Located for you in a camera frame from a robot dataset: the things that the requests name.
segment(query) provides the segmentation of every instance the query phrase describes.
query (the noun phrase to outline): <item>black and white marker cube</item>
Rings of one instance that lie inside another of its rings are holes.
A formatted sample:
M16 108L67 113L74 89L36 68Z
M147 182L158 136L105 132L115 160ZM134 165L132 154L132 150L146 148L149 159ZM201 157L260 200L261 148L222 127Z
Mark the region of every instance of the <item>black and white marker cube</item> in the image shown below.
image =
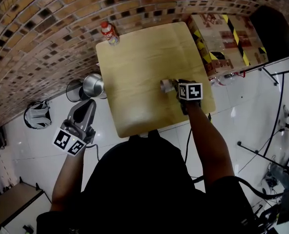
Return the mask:
M203 99L202 83L179 83L178 95L184 100L200 100Z
M60 149L60 151L66 152L72 156L78 154L86 146L86 143L81 139L61 128L56 130L52 144Z

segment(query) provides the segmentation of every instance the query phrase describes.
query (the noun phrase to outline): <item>red bottle cap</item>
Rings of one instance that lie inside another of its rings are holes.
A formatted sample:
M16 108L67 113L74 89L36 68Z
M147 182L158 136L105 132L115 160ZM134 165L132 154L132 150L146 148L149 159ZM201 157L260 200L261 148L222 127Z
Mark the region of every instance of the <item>red bottle cap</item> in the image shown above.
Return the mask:
M103 21L103 22L101 23L101 27L102 27L102 28L106 28L108 25L109 25L109 24L108 24L107 21Z

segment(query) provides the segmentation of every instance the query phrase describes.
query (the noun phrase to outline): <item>white tile floor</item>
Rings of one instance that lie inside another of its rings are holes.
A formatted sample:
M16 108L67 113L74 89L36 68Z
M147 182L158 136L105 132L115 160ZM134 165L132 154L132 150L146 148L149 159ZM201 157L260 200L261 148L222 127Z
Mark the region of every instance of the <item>white tile floor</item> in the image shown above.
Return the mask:
M286 69L289 69L289 60L274 65L276 72ZM238 78L231 85L212 87L216 103L212 123L228 145L236 175L257 189L260 188L268 162L257 156L246 165L254 154L239 148L237 142L242 141L244 145L259 150L270 137L278 110L282 76L278 76L277 79L280 85L275 87L264 71L253 71L247 73L245 78ZM115 144L127 138L121 139L117 136L107 100L96 99L96 102L97 111L93 128L97 134L94 143L100 147L102 157ZM285 75L282 105L284 104L289 108L289 74ZM44 130L27 128L22 116L5 126L8 146L0 151L0 189L9 183L17 183L21 176L26 183L35 185L37 182L51 197L55 181L66 158L66 155L51 145L51 140L56 128L61 125L73 105L75 104L68 101L65 95L50 101L53 123ZM184 156L189 130L190 124L185 121L159 131L163 138L180 148ZM278 133L273 138L267 157L271 158L274 154L277 161L281 161L283 156L287 157L289 132ZM96 164L96 149L87 150L84 157L82 189L85 188ZM203 174L192 136L187 167L191 176L199 177ZM204 191L204 184L200 182L196 184L196 188ZM261 201L246 186L243 186L243 189L252 206Z

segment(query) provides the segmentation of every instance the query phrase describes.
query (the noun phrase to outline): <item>brick wall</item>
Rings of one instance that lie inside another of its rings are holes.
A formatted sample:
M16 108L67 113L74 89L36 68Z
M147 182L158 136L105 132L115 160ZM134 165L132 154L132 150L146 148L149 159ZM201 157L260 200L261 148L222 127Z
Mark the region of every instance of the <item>brick wall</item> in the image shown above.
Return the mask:
M103 20L125 34L192 13L249 16L262 4L289 22L289 0L0 0L0 125L69 81L100 72Z

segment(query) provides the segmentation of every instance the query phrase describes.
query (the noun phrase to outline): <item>plastic bottle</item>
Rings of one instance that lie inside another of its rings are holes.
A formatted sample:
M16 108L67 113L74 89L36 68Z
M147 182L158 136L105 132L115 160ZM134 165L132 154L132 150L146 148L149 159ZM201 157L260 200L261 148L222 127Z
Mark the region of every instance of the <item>plastic bottle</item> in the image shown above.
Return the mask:
M101 33L105 36L110 45L116 45L120 42L113 26L107 21L101 23Z

